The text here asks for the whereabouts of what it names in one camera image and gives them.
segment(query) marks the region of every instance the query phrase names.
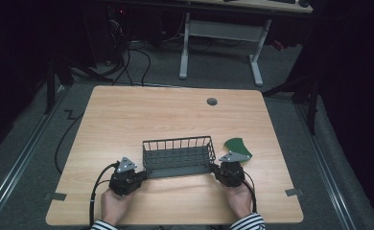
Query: black tape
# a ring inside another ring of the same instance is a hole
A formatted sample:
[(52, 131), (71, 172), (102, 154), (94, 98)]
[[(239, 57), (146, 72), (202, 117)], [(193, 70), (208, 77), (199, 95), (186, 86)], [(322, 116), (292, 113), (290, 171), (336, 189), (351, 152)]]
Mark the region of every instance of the black tape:
[(303, 196), (304, 195), (301, 189), (290, 189), (290, 190), (286, 190), (285, 192), (287, 196)]
[(47, 194), (44, 196), (44, 200), (52, 200), (52, 199), (55, 199), (55, 200), (61, 200), (61, 201), (64, 201), (66, 197), (67, 197), (66, 194), (47, 193)]

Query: human hand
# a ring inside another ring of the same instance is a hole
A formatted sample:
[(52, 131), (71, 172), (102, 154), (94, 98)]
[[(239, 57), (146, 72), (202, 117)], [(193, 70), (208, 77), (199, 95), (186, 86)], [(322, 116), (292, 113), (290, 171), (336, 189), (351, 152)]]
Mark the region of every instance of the human hand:
[(226, 194), (229, 207), (235, 213), (237, 218), (242, 219), (252, 214), (250, 210), (252, 195), (244, 183), (236, 188), (227, 187), (223, 184), (221, 184), (221, 186)]
[(102, 221), (115, 226), (124, 216), (130, 201), (134, 197), (135, 192), (128, 195), (119, 196), (111, 189), (107, 189), (101, 196), (103, 219)]

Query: black cable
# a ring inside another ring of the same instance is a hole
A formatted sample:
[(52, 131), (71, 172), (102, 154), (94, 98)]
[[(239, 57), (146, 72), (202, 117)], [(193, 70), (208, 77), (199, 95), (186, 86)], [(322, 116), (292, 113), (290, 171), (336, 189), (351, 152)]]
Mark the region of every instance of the black cable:
[(204, 38), (204, 37), (195, 37), (195, 39), (191, 39), (192, 41), (195, 40), (195, 41), (198, 41), (199, 43), (203, 44), (204, 42), (202, 41), (205, 41), (205, 40), (208, 40), (209, 41), (209, 45), (203, 49), (195, 49), (192, 47), (192, 44), (189, 42), (189, 46), (188, 48), (192, 51), (198, 51), (198, 52), (202, 52), (202, 51), (206, 51), (206, 50), (209, 50), (212, 45), (213, 45), (213, 39), (212, 38)]
[(170, 48), (181, 47), (184, 44), (183, 41), (179, 41), (181, 38), (183, 38), (183, 36), (175, 38), (173, 40), (169, 40), (169, 41), (163, 42), (162, 45), (164, 45), (166, 47), (170, 47)]
[(144, 55), (144, 56), (146, 56), (146, 58), (148, 58), (148, 67), (146, 68), (146, 71), (145, 71), (145, 73), (143, 74), (143, 76), (142, 76), (142, 80), (141, 80), (141, 82), (142, 82), (142, 86), (145, 86), (145, 77), (146, 77), (146, 74), (148, 73), (148, 71), (149, 71), (149, 69), (151, 68), (151, 57), (149, 57), (149, 55), (148, 54), (146, 54), (145, 52), (143, 52), (143, 51), (140, 51), (140, 50), (132, 50), (132, 51), (134, 51), (134, 52), (139, 52), (139, 53), (141, 53), (142, 55)]
[(127, 76), (128, 76), (128, 79), (129, 79), (129, 83), (130, 83), (130, 85), (133, 86), (133, 81), (132, 81), (132, 78), (131, 78), (130, 75), (129, 75), (128, 70), (125, 70), (125, 73), (127, 73)]
[(62, 170), (59, 168), (58, 166), (58, 151), (59, 151), (59, 148), (61, 147), (61, 144), (62, 142), (64, 141), (65, 139), (65, 136), (67, 135), (68, 131), (74, 126), (74, 124), (84, 115), (84, 113), (82, 113), (80, 116), (78, 116), (76, 118), (76, 120), (74, 120), (74, 122), (70, 125), (69, 128), (67, 128), (67, 130), (65, 130), (64, 132), (64, 135), (62, 135), (60, 141), (58, 142), (58, 146), (56, 148), (56, 151), (55, 151), (55, 166), (56, 166), (56, 169), (58, 170), (58, 173), (59, 174), (62, 174)]
[(129, 49), (129, 46), (128, 46), (128, 62), (127, 62), (127, 65), (124, 67), (124, 70), (122, 70), (122, 72), (118, 75), (118, 77), (116, 77), (116, 79), (112, 82), (111, 85), (114, 85), (116, 83), (116, 81), (118, 81), (118, 79), (121, 78), (121, 76), (124, 74), (124, 72), (128, 69), (129, 63), (130, 63), (130, 49)]
[(255, 183), (253, 183), (253, 179), (252, 177), (250, 177), (250, 175), (247, 173), (247, 172), (244, 172), (250, 179), (250, 182), (252, 183), (252, 187), (255, 188)]
[(94, 204), (95, 204), (95, 196), (97, 195), (96, 194), (97, 188), (100, 184), (106, 182), (106, 181), (103, 181), (100, 183), (101, 177), (103, 177), (104, 173), (107, 170), (109, 170), (112, 167), (117, 168), (118, 165), (119, 165), (119, 162), (115, 164), (110, 164), (109, 166), (107, 166), (105, 169), (103, 169), (103, 171), (98, 176), (97, 181), (95, 182), (94, 189), (92, 190), (91, 198), (89, 199), (89, 227), (91, 227), (94, 224)]
[(256, 207), (256, 195), (255, 195), (255, 186), (253, 187), (250, 187), (249, 184), (246, 183), (246, 181), (243, 181), (243, 183), (245, 184), (245, 186), (249, 189), (250, 191), (250, 194), (252, 196), (252, 212), (253, 213), (257, 213), (257, 207)]
[(110, 180), (103, 180), (101, 181), (100, 183), (98, 183), (98, 186), (100, 186), (100, 184), (103, 184), (103, 183), (106, 183), (106, 182), (109, 182)]

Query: white desk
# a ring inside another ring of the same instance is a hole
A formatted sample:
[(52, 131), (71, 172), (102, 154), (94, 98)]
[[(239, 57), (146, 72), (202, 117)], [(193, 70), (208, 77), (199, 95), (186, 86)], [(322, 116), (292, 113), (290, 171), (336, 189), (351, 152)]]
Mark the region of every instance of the white desk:
[[(223, 6), (233, 6), (233, 7), (243, 7), (243, 8), (255, 8), (270, 11), (283, 11), (283, 12), (305, 12), (311, 13), (313, 9), (309, 6), (307, 8), (302, 8), (295, 4), (279, 3), (268, 0), (238, 0), (231, 2), (223, 2), (223, 0), (190, 0), (190, 2), (206, 3), (206, 4), (218, 4)], [(237, 24), (226, 24), (208, 21), (197, 21), (190, 20), (190, 13), (186, 13), (185, 20), (185, 30), (184, 30), (184, 46), (181, 55), (180, 63), (180, 73), (179, 77), (181, 79), (187, 78), (188, 72), (188, 43), (189, 36), (207, 36), (214, 38), (225, 38), (233, 40), (244, 40), (257, 42), (257, 47), (253, 53), (250, 55), (249, 63), (252, 69), (253, 78), (258, 86), (263, 85), (261, 73), (258, 66), (258, 58), (261, 54), (262, 47), (265, 43), (265, 39), (268, 35), (269, 26), (271, 20), (266, 20), (263, 27), (253, 27)]]

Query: desk leg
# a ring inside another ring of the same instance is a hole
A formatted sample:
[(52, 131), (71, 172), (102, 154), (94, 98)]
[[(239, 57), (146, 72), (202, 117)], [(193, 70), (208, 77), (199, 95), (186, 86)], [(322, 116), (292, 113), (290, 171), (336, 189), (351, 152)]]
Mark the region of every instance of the desk leg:
[(184, 28), (184, 46), (183, 53), (181, 54), (180, 75), (181, 79), (187, 79), (188, 67), (188, 38), (190, 33), (190, 13), (186, 12), (186, 23)]
[(268, 35), (269, 27), (270, 27), (271, 19), (267, 20), (265, 26), (261, 32), (261, 36), (259, 38), (258, 47), (256, 48), (256, 52), (254, 55), (249, 56), (250, 66), (252, 67), (252, 74), (253, 78), (255, 79), (255, 84), (258, 86), (263, 85), (261, 72), (259, 71), (258, 66), (258, 58), (261, 54), (262, 47), (265, 43), (266, 36)]

